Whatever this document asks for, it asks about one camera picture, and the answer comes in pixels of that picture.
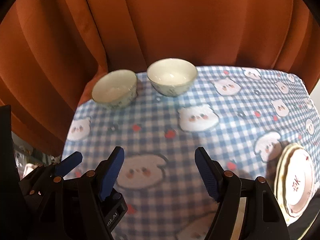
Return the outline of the cluttered shelf at left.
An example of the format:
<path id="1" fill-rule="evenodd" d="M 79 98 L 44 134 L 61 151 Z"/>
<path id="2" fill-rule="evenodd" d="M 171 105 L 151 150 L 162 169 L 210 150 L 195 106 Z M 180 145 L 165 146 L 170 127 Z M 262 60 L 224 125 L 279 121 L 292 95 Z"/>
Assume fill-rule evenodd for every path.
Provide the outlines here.
<path id="1" fill-rule="evenodd" d="M 52 163 L 59 163 L 61 161 L 61 155 L 58 157 L 47 155 L 22 140 L 14 132 L 11 133 L 11 136 L 14 144 L 15 161 L 20 180 L 38 166 L 48 166 Z"/>

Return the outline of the round yellow floral plate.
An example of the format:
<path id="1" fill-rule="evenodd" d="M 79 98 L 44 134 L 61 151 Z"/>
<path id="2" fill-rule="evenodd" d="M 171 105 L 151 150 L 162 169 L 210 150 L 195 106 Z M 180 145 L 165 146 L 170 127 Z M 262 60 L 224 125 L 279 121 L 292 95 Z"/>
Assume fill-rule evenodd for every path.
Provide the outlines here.
<path id="1" fill-rule="evenodd" d="M 285 219 L 285 222 L 287 226 L 289 226 L 291 223 L 295 222 L 297 218 L 292 218 L 289 216 L 287 213 L 287 210 L 285 209 L 285 204 L 284 204 L 284 197 L 283 197 L 283 178 L 284 178 L 284 163 L 283 160 L 287 158 L 289 153 L 294 152 L 296 149 L 303 148 L 300 144 L 298 143 L 291 143 L 288 144 L 287 146 L 284 147 L 280 158 L 277 163 L 277 168 L 276 168 L 276 177 L 274 180 L 274 195 L 277 199 L 277 202 L 279 204 L 280 210 L 283 214 L 283 217 Z"/>

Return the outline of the blue checkered bear tablecloth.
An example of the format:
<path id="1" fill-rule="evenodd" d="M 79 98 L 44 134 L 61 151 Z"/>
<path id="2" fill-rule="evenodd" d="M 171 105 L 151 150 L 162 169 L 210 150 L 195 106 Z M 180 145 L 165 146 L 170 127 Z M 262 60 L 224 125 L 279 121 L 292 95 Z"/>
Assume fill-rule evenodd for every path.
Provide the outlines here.
<path id="1" fill-rule="evenodd" d="M 115 239 L 204 239 L 217 203 L 196 167 L 198 147 L 237 176 L 272 185 L 284 147 L 298 143 L 319 172 L 319 113 L 294 74 L 200 67 L 191 89 L 174 98 L 159 94 L 145 73 L 138 82 L 136 100 L 123 109 L 92 100 L 79 106 L 63 150 L 83 155 L 71 179 L 124 149 L 115 187 L 128 210 Z"/>

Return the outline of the orange curtain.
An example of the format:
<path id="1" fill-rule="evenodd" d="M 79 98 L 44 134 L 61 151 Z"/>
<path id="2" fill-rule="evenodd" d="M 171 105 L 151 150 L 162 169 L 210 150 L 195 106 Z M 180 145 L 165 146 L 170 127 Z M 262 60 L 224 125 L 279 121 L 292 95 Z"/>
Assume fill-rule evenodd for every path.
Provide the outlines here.
<path id="1" fill-rule="evenodd" d="M 1 104 L 13 132 L 62 153 L 99 77 L 159 60 L 319 80 L 319 0 L 1 0 Z"/>

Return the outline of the green floral bowl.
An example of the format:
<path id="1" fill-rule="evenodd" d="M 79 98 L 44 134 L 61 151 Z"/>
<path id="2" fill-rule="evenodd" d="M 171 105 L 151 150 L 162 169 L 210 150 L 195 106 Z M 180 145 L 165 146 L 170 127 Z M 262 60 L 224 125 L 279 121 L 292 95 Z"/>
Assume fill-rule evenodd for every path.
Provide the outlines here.
<path id="1" fill-rule="evenodd" d="M 137 76 L 131 70 L 112 71 L 94 85 L 92 100 L 106 109 L 124 108 L 136 99 L 137 82 Z"/>
<path id="2" fill-rule="evenodd" d="M 186 93 L 197 78 L 197 68 L 183 59 L 162 59 L 147 69 L 147 77 L 157 92 L 177 97 Z"/>

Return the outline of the white cartoon red-rimmed plate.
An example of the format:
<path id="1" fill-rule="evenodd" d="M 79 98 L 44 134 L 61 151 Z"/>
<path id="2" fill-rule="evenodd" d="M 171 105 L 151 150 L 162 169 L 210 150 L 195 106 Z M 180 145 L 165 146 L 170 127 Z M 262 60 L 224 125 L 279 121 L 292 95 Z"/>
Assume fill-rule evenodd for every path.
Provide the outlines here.
<path id="1" fill-rule="evenodd" d="M 315 172 L 310 154 L 297 148 L 289 154 L 284 181 L 285 207 L 290 217 L 299 217 L 313 195 Z"/>

